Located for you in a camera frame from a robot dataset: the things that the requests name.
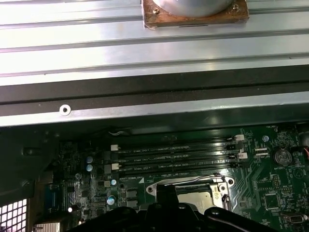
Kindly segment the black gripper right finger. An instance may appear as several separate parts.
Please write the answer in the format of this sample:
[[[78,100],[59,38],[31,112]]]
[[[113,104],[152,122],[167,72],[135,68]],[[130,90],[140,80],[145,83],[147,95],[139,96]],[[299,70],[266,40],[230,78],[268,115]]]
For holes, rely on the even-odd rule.
[[[181,232],[273,232],[274,229],[219,207],[198,216],[186,203],[180,203],[173,185],[168,186],[169,209],[176,229]]]

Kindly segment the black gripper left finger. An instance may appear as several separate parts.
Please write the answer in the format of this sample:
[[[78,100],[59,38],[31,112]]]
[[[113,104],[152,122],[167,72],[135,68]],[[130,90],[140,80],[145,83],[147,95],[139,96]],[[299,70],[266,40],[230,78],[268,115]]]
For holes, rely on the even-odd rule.
[[[168,209],[169,187],[157,185],[156,203],[146,210],[136,211],[124,206],[118,207],[94,219],[69,229],[70,232],[168,232],[164,222],[164,210]]]

